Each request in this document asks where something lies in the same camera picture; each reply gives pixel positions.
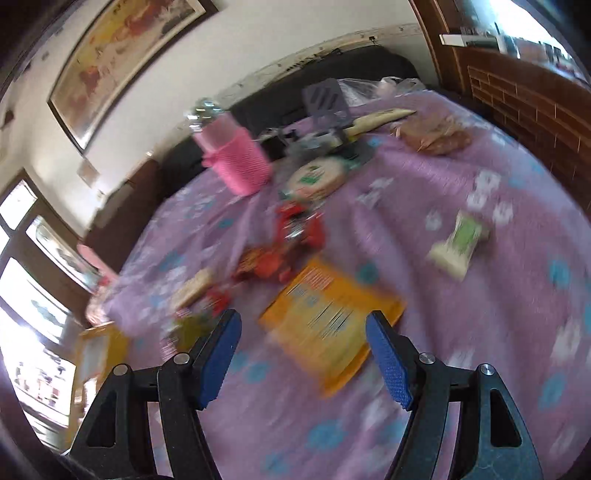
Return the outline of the olive green snack bag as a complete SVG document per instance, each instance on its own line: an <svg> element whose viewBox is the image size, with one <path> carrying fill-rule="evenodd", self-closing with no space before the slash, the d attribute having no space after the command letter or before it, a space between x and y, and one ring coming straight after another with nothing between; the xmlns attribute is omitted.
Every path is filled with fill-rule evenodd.
<svg viewBox="0 0 591 480"><path fill-rule="evenodd" d="M160 347L164 357L189 352L198 338L211 334L215 318L205 311L179 311L161 329Z"/></svg>

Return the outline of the beige cracker bar pack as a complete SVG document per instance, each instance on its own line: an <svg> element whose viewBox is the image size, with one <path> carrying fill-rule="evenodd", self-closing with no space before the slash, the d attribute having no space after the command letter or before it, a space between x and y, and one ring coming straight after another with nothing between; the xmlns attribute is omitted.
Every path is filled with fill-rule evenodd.
<svg viewBox="0 0 591 480"><path fill-rule="evenodd" d="M193 277L185 281L171 296L169 310L174 313L192 305L211 288L213 283L212 271L208 268L199 270Z"/></svg>

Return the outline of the yellow cracker pack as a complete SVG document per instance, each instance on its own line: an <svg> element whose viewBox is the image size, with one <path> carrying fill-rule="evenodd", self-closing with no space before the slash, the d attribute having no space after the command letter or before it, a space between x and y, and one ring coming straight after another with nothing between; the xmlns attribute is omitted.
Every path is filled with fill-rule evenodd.
<svg viewBox="0 0 591 480"><path fill-rule="evenodd" d="M394 325L405 309L402 298L356 282L314 257L263 311L259 323L329 397L344 388L369 357L370 313L380 310Z"/></svg>

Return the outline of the green white candy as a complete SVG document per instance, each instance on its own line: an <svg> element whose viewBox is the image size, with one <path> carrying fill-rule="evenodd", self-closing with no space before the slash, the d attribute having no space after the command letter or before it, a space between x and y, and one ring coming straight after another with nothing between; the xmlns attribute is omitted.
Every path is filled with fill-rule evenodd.
<svg viewBox="0 0 591 480"><path fill-rule="evenodd" d="M427 258L456 280L462 281L478 244L489 237L490 227L486 221L459 211L450 236L445 241L436 242Z"/></svg>

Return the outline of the red gold snack bag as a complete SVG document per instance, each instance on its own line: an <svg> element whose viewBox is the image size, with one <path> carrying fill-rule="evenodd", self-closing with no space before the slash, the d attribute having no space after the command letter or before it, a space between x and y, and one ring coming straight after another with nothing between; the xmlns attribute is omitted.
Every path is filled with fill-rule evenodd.
<svg viewBox="0 0 591 480"><path fill-rule="evenodd" d="M287 283L294 277L293 249L280 244L247 247L232 274L235 281L252 278Z"/></svg>

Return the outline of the yellow cardboard box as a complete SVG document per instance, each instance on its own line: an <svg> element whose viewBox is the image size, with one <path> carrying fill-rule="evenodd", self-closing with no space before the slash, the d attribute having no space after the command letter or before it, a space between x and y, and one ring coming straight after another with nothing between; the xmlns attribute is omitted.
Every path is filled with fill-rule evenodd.
<svg viewBox="0 0 591 480"><path fill-rule="evenodd" d="M78 335L66 449L71 447L84 416L106 377L116 365L125 361L128 343L128 339L114 322L84 330Z"/></svg>

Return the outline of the purple floral tablecloth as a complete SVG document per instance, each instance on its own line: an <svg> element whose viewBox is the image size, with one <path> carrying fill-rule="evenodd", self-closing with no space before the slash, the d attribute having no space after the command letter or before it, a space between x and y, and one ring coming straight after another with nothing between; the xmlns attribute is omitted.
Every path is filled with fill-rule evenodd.
<svg viewBox="0 0 591 480"><path fill-rule="evenodd" d="M524 417L544 475L565 474L590 438L590 224L524 147L431 92L373 103L450 113L474 129L450 157L417 154L382 129L372 160L325 200L322 257L361 284L401 297L401 334L451 366L489 362ZM199 270L228 279L247 246L273 238L283 180L239 198L204 172L143 231L105 301L134 342L135 368L158 365L173 292ZM459 211L486 221L466 277L427 258ZM259 325L280 292L238 285L242 339L221 394L200 421L225 479L381 479L408 413L373 361L325 398Z"/></svg>

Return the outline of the red candy pack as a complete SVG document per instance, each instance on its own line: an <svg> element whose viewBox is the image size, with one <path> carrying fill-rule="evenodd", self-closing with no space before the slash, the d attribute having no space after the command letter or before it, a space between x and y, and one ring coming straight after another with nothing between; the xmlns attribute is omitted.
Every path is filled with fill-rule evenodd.
<svg viewBox="0 0 591 480"><path fill-rule="evenodd" d="M276 210L274 241L281 246L303 246L314 250L325 246L322 213L307 205L286 201Z"/></svg>

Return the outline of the pink knit-sleeved bottle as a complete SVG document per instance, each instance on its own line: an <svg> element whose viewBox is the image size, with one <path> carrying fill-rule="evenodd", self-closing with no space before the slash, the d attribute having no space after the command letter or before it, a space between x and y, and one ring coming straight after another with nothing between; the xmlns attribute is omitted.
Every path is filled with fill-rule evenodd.
<svg viewBox="0 0 591 480"><path fill-rule="evenodd" d="M214 170L233 194L252 195L270 180L269 158L230 112L202 98L185 117L193 140L204 153L204 166Z"/></svg>

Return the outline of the round rice cracker pack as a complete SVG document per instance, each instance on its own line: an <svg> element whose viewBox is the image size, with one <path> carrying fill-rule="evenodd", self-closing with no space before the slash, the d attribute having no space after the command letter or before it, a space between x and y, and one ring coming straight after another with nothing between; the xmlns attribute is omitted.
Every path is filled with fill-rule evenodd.
<svg viewBox="0 0 591 480"><path fill-rule="evenodd" d="M284 193L296 201L327 198L346 182L348 168L339 157L322 157L308 162L287 180Z"/></svg>

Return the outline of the brown bread bag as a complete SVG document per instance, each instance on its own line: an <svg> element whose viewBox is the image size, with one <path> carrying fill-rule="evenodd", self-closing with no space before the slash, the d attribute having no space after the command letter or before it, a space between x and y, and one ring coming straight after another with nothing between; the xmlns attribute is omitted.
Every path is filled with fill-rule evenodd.
<svg viewBox="0 0 591 480"><path fill-rule="evenodd" d="M472 143L469 129L453 115L413 115L392 133L416 153L429 156L445 156Z"/></svg>

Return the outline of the cream horn-shaped object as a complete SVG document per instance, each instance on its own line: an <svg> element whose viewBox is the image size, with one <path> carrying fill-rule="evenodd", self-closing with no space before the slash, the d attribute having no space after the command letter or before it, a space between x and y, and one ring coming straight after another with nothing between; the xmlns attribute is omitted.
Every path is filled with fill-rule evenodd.
<svg viewBox="0 0 591 480"><path fill-rule="evenodd" d="M353 120L353 125L346 127L344 132L349 139L356 138L388 123L414 115L415 113L415 110L403 108L391 108L373 112Z"/></svg>

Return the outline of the black sofa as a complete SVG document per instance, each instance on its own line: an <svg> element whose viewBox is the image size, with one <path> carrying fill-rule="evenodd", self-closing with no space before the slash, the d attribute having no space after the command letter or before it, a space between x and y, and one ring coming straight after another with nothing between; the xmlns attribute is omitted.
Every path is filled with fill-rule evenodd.
<svg viewBox="0 0 591 480"><path fill-rule="evenodd" d="M383 46L368 46L342 52L332 51L321 60L311 60L304 67L283 79L238 101L229 108L239 125L252 136L269 128L287 127L307 117L303 91L305 87L328 78L358 78L380 80L394 76L416 78L418 72L407 58L394 54ZM182 188L204 172L202 151L189 135L167 152L161 164L166 197Z"/></svg>

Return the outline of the framed wall painting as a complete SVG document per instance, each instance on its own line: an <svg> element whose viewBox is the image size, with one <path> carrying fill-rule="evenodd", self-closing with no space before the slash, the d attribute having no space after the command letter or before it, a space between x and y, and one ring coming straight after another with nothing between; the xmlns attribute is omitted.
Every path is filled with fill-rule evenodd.
<svg viewBox="0 0 591 480"><path fill-rule="evenodd" d="M52 87L48 106L83 154L125 90L187 31L218 12L211 1L109 1L92 20Z"/></svg>

